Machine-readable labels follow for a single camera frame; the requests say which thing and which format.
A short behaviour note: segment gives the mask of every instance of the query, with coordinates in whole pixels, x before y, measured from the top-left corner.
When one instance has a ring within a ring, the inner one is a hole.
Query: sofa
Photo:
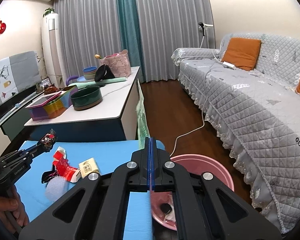
[[[252,71],[219,62],[232,37],[261,40]],[[220,49],[179,48],[171,58],[178,80],[251,186],[252,206],[282,234],[291,231],[300,220],[300,40],[229,34]]]

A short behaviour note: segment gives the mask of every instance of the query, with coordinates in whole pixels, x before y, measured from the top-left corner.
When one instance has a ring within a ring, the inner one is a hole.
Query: white power strip
[[[225,65],[224,67],[225,68],[231,68],[231,69],[233,69],[233,70],[235,70],[236,69],[236,67],[235,67],[235,65],[233,65],[233,64],[231,64],[231,63],[228,63],[228,62],[223,62],[223,65]]]

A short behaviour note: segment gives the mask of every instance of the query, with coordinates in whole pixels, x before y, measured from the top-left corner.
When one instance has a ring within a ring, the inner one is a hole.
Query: pink basin
[[[184,166],[187,171],[201,175],[203,172],[211,172],[225,185],[234,191],[234,184],[228,170],[216,160],[197,154],[185,154],[171,158],[171,161]],[[150,192],[151,212],[152,217],[166,228],[177,230],[176,223],[168,220],[164,222],[165,214],[161,211],[160,205],[169,202],[169,195],[171,192]]]

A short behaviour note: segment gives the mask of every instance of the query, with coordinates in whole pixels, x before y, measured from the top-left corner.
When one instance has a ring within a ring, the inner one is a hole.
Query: human hand
[[[18,225],[26,226],[29,223],[28,215],[26,214],[25,206],[21,202],[20,195],[17,192],[16,186],[11,187],[13,198],[5,198],[0,196],[0,219],[5,227],[11,232],[15,233],[16,229],[12,226],[5,211],[11,211],[16,218]]]

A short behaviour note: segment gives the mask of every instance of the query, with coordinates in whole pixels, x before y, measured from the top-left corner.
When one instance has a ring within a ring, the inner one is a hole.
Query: power cord
[[[116,89],[116,90],[113,90],[113,91],[110,91],[110,92],[108,92],[108,93],[106,93],[105,95],[102,95],[102,97],[104,98],[105,96],[107,96],[107,95],[109,95],[109,94],[111,94],[111,93],[113,93],[113,92],[116,92],[116,91],[118,91],[118,90],[120,90],[120,89],[123,89],[123,88],[125,88],[125,87],[128,87],[128,86],[130,86],[131,85],[131,83],[129,83],[129,84],[126,84],[126,85],[124,85],[123,87],[120,87],[120,88],[118,88],[118,89]]]
[[[220,59],[218,59],[218,58],[216,57],[216,55],[214,55],[214,53],[213,53],[213,49],[211,49],[211,52],[212,52],[212,55],[214,56],[215,60],[216,60],[216,61],[218,61],[218,62],[220,62],[220,63],[222,63],[222,62],[221,62],[221,60],[220,60]]]
[[[203,40],[204,40],[204,36],[202,37],[200,48],[202,48]]]
[[[204,107],[204,105],[206,104],[207,100],[208,100],[208,96],[207,96],[207,98],[206,98],[206,101],[205,101],[204,104],[203,104],[203,107]],[[200,126],[200,127],[197,128],[197,129],[192,130],[191,132],[188,132],[188,133],[185,133],[185,134],[183,134],[183,135],[180,135],[180,136],[178,136],[178,137],[176,138],[176,140],[175,140],[175,142],[174,142],[174,148],[173,148],[172,153],[170,154],[170,157],[174,154],[174,152],[175,152],[175,150],[176,150],[176,148],[177,148],[177,141],[178,141],[178,139],[179,139],[180,137],[186,136],[186,135],[188,135],[188,134],[190,134],[190,133],[192,133],[192,132],[195,132],[195,131],[197,131],[197,130],[199,130],[199,129],[201,129],[201,128],[204,127],[203,110],[201,110],[201,117],[202,117],[202,126]]]

